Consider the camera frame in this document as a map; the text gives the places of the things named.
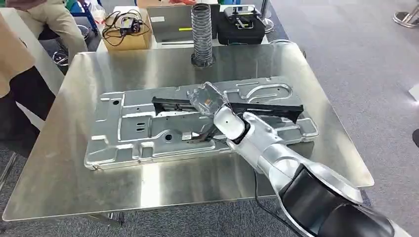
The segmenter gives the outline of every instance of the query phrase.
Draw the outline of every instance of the person's leg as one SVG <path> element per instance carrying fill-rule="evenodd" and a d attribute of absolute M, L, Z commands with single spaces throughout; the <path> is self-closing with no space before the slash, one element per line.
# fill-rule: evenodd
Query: person's leg
<path fill-rule="evenodd" d="M 68 62 L 71 63 L 74 56 L 80 52 L 87 52 L 84 37 L 78 28 L 76 21 L 65 5 L 60 1 L 49 0 L 43 5 L 46 23 L 51 30 L 56 32 L 68 48 Z"/>
<path fill-rule="evenodd" d="M 46 119 L 55 100 L 55 95 L 35 67 L 15 76 L 10 81 L 10 91 L 17 102 L 42 120 Z"/>
<path fill-rule="evenodd" d="M 16 10 L 23 22 L 28 26 L 28 28 L 34 33 L 35 37 L 38 38 L 40 33 L 43 31 L 43 26 L 45 23 L 38 21 L 26 11 Z"/>
<path fill-rule="evenodd" d="M 27 158 L 40 131 L 17 107 L 13 92 L 0 98 L 0 111 L 0 143 Z"/>

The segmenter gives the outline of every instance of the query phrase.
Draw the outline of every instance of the stainless steel table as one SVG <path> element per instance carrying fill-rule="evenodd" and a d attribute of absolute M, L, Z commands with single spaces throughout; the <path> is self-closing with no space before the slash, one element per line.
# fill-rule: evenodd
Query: stainless steel table
<path fill-rule="evenodd" d="M 298 46 L 214 48 L 216 64 L 195 69 L 192 48 L 77 55 L 3 213 L 6 221 L 252 198 L 253 170 L 236 154 L 88 170 L 84 154 L 103 92 L 205 81 L 286 76 L 320 130 L 292 146 L 358 187 L 374 181 Z M 260 179 L 261 196 L 273 195 Z"/>

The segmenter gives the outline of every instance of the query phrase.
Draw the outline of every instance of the cardboard box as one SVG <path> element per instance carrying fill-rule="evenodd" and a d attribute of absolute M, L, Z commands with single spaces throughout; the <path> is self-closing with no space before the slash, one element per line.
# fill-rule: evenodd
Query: cardboard box
<path fill-rule="evenodd" d="M 137 0 L 138 7 L 148 8 L 151 6 L 174 6 L 174 5 L 185 5 L 182 2 L 170 2 L 170 0 Z"/>
<path fill-rule="evenodd" d="M 139 49 L 149 49 L 151 45 L 151 25 L 149 22 L 149 17 L 147 14 L 147 10 L 143 8 L 134 7 L 135 10 L 139 11 L 141 14 L 141 19 L 144 22 L 140 26 L 140 32 L 137 33 L 137 36 L 131 36 L 126 35 L 123 39 L 120 38 L 121 33 L 117 31 L 117 29 L 109 29 L 110 27 L 105 26 L 104 32 L 105 35 L 102 36 L 102 40 L 104 41 L 106 48 L 108 51 L 124 51 L 124 50 L 139 50 Z M 128 12 L 129 9 L 125 9 L 124 11 L 121 11 L 121 13 Z M 114 14 L 113 17 L 110 17 L 106 21 L 106 25 L 111 25 L 112 22 L 115 20 L 116 14 Z M 122 17 L 118 19 L 118 21 L 115 23 L 116 27 L 121 26 L 121 20 Z"/>

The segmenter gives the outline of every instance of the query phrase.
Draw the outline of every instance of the metal stand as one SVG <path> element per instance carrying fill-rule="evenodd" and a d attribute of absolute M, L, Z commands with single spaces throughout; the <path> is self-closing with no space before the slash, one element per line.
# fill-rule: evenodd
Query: metal stand
<path fill-rule="evenodd" d="M 124 213 L 120 212 L 117 214 L 118 219 L 114 220 L 115 213 L 107 213 L 107 214 L 91 214 L 87 215 L 86 217 L 95 221 L 102 222 L 103 224 L 106 224 L 108 226 L 113 227 L 121 227 L 124 223 Z"/>
<path fill-rule="evenodd" d="M 9 176 L 10 171 L 12 170 L 13 164 L 16 160 L 17 154 L 13 153 L 12 156 L 10 157 L 9 161 L 7 162 L 6 167 L 4 168 L 3 173 L 0 176 L 0 191 L 3 188 L 7 177 Z"/>
<path fill-rule="evenodd" d="M 414 17 L 417 15 L 418 12 L 419 12 L 419 4 L 410 13 L 404 12 L 404 11 L 396 12 L 396 14 L 394 14 L 393 16 L 393 20 L 397 24 L 407 27 L 407 28 L 418 27 L 419 20 L 418 18 L 414 19 Z"/>
<path fill-rule="evenodd" d="M 266 18 L 266 13 L 267 13 L 267 9 L 268 9 L 268 0 L 263 0 L 262 1 L 262 11 L 260 12 L 262 14 L 261 19 L 262 22 L 265 24 L 265 33 L 269 33 L 271 31 L 274 30 L 274 23 Z"/>

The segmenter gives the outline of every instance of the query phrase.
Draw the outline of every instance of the black metal bracket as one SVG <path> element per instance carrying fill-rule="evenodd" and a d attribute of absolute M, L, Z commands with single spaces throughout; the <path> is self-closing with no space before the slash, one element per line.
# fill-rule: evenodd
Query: black metal bracket
<path fill-rule="evenodd" d="M 179 99 L 162 99 L 153 97 L 151 100 L 154 106 L 156 115 L 161 112 L 183 111 L 183 112 L 197 112 L 197 109 L 191 104 L 189 100 Z M 256 103 L 229 103 L 231 109 L 236 114 L 250 112 L 257 116 L 273 116 L 280 118 L 287 118 L 293 123 L 297 122 L 299 115 L 304 111 L 304 106 L 287 106 L 287 105 L 270 105 L 260 102 Z M 192 140 L 208 141 L 217 133 L 218 129 L 212 125 L 206 132 L 199 136 L 193 137 Z"/>

